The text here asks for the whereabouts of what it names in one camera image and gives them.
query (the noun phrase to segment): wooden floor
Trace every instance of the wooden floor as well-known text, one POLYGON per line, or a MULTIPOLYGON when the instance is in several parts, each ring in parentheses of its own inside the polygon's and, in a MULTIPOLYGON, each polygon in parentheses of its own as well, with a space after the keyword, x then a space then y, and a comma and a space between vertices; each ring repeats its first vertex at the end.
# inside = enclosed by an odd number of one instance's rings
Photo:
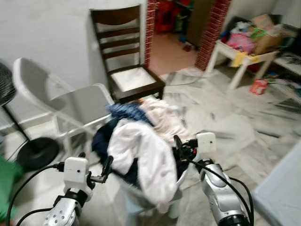
POLYGON ((154 33, 150 69, 157 75, 163 75, 193 66, 197 52, 186 52, 183 47, 176 34, 154 33))

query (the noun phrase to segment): doorway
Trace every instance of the doorway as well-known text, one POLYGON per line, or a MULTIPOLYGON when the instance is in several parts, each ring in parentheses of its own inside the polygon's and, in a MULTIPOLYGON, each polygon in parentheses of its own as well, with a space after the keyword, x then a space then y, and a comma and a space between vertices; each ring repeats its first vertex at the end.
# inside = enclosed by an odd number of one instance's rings
POLYGON ((205 70, 231 0, 148 0, 145 63, 157 75, 205 70))

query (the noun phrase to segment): fan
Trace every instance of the fan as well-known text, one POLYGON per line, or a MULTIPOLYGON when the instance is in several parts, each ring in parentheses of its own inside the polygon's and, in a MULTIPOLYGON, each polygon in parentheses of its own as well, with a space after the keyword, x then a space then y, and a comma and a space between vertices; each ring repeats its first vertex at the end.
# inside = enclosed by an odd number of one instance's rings
POLYGON ((37 170, 50 164, 59 151, 58 143, 48 137, 30 140, 22 126, 17 122, 7 104, 15 97, 16 89, 12 81, 12 72, 0 63, 0 106, 14 123, 15 128, 23 135, 26 144, 17 155, 16 162, 25 170, 37 170))

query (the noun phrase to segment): wooden chair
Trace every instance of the wooden chair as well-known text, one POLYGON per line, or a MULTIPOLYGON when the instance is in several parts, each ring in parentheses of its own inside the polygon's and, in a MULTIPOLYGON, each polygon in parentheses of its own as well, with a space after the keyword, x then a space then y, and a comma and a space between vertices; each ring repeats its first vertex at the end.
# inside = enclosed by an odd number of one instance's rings
POLYGON ((103 59, 103 65, 106 71, 109 90, 111 96, 116 102, 126 103, 129 101, 137 100, 139 98, 158 93, 158 98, 163 98, 165 83, 152 71, 150 71, 144 64, 140 63, 140 6, 130 8, 113 9, 113 10, 90 10, 93 21, 95 35, 98 40, 100 54, 103 59), (120 28, 120 25, 129 22, 135 22, 136 26, 120 28), (100 32, 98 24, 115 25, 117 30, 106 30, 100 32), (122 38, 125 35, 136 34, 134 38, 122 38), (104 42, 105 39, 111 37, 118 37, 118 40, 109 40, 104 42), (110 51, 113 48, 120 48, 122 50, 110 51), (118 69, 110 70, 107 60, 112 57, 119 57, 122 55, 139 53, 138 63, 136 65, 121 67, 118 69), (131 78, 129 87, 122 87, 131 78))

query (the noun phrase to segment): brick pillar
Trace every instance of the brick pillar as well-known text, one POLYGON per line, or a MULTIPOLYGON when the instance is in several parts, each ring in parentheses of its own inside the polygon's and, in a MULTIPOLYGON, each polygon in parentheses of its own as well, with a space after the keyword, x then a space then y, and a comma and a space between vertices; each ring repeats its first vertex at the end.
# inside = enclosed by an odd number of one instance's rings
POLYGON ((197 55, 195 66, 205 71, 213 52, 215 41, 219 38, 222 25, 225 21, 232 0, 215 0, 211 7, 209 23, 200 41, 200 50, 197 55))
POLYGON ((155 0, 147 1, 147 14, 146 14, 146 35, 145 35, 145 65, 148 67, 150 65, 151 56, 151 45, 152 37, 154 34, 154 23, 155 23, 155 0))

